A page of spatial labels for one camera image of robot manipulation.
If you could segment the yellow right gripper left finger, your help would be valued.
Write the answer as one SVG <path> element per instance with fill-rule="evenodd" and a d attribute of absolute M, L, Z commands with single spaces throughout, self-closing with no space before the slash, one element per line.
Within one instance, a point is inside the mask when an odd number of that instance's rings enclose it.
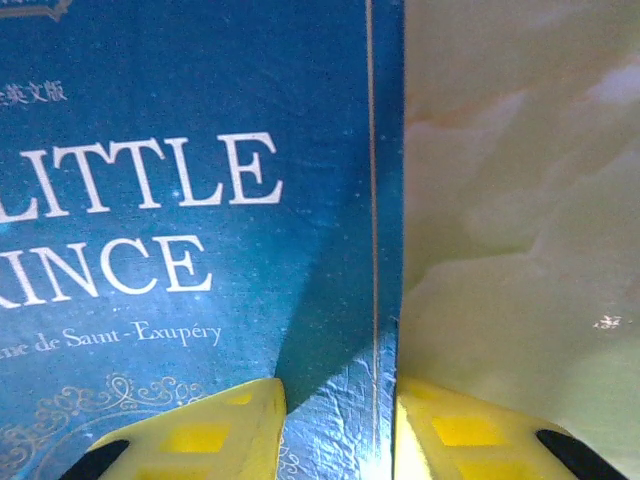
<path fill-rule="evenodd" d="M 112 431 L 64 479 L 275 479 L 282 382 L 253 380 Z"/>

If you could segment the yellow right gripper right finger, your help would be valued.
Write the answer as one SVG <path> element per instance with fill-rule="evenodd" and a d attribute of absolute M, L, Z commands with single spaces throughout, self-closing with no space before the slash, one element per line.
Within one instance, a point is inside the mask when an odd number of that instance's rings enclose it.
<path fill-rule="evenodd" d="M 562 427 L 423 381 L 396 386 L 395 479 L 622 479 Z"/>

